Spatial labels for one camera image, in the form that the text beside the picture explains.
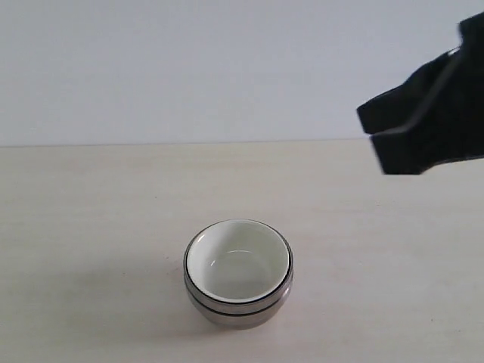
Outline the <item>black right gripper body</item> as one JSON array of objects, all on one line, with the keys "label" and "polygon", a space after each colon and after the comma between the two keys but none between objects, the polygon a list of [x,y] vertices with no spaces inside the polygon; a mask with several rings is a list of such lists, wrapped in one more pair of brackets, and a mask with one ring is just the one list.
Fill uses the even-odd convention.
[{"label": "black right gripper body", "polygon": [[476,76],[483,72],[483,12],[462,20],[458,29],[461,34],[456,56],[458,74]]}]

